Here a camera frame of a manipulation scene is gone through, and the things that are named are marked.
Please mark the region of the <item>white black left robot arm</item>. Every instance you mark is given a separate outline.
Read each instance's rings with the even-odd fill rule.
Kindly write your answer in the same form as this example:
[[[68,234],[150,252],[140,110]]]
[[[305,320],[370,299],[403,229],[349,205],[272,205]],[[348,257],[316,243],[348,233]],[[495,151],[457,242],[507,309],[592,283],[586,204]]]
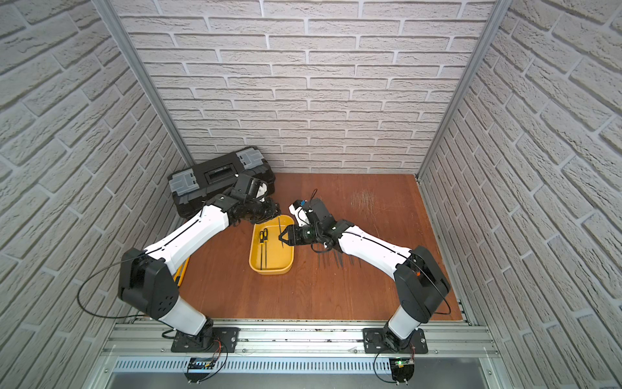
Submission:
[[[205,202],[173,233],[142,250],[126,251],[118,297],[187,336],[209,334],[212,322],[180,297],[173,276],[195,251],[226,228],[242,220],[257,225],[278,217],[280,208],[268,192],[268,183],[241,174],[233,187]]]

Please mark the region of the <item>yellow plastic tray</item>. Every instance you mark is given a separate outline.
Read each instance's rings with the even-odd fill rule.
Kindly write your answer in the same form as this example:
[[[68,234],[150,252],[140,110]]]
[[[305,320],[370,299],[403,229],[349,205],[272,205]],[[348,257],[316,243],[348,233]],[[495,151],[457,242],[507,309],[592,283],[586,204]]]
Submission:
[[[294,261],[294,247],[284,245],[279,240],[278,218],[255,225],[252,233],[249,265],[255,272],[265,276],[287,273]],[[293,224],[293,219],[282,215],[282,222],[286,227]]]

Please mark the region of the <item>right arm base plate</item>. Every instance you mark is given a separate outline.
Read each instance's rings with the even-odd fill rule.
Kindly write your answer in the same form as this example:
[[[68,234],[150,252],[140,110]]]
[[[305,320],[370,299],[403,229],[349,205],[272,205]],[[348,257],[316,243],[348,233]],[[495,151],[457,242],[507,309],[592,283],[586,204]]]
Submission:
[[[419,355],[429,352],[427,340],[421,328],[414,330],[404,340],[398,338],[388,327],[364,328],[362,334],[364,351],[367,354],[413,352]]]

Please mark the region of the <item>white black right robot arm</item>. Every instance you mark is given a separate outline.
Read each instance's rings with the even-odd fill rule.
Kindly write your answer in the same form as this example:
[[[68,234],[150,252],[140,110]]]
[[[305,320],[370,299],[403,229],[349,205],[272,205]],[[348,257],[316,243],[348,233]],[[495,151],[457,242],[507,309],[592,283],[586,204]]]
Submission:
[[[289,246],[321,244],[326,250],[362,259],[388,275],[395,282],[399,306],[385,325],[387,340],[402,342],[410,338],[421,324],[432,319],[451,290],[428,249],[395,246],[347,220],[289,225],[279,240]]]

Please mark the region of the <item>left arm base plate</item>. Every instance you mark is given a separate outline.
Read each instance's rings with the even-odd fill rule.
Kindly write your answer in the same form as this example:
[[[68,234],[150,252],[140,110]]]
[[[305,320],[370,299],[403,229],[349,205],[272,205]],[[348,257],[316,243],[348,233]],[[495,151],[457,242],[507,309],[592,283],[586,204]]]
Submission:
[[[207,327],[196,336],[177,332],[171,346],[172,353],[234,353],[239,327]]]

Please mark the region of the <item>black yellow file three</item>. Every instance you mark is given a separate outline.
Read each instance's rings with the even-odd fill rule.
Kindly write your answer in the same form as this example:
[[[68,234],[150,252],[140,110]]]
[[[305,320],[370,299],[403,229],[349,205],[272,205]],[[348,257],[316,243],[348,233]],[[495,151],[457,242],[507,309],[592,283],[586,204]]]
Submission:
[[[282,216],[279,216],[279,218],[278,218],[278,226],[279,226],[279,230],[280,230],[279,240],[283,241],[283,235],[286,233],[286,230],[285,230],[283,222],[282,222]]]

